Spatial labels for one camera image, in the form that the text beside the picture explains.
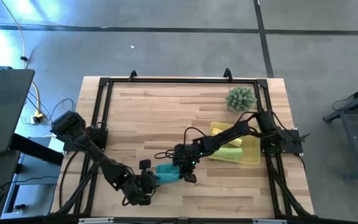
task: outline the succulent plant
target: succulent plant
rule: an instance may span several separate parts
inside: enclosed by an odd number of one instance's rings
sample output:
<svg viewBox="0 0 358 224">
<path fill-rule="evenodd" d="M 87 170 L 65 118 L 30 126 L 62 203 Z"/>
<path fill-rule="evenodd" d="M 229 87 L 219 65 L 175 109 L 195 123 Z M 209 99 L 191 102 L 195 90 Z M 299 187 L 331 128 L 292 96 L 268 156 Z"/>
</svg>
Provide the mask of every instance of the succulent plant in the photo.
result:
<svg viewBox="0 0 358 224">
<path fill-rule="evenodd" d="M 225 99 L 227 108 L 236 113 L 249 111 L 256 102 L 251 89 L 244 86 L 237 86 L 229 90 L 229 95 Z"/>
</svg>

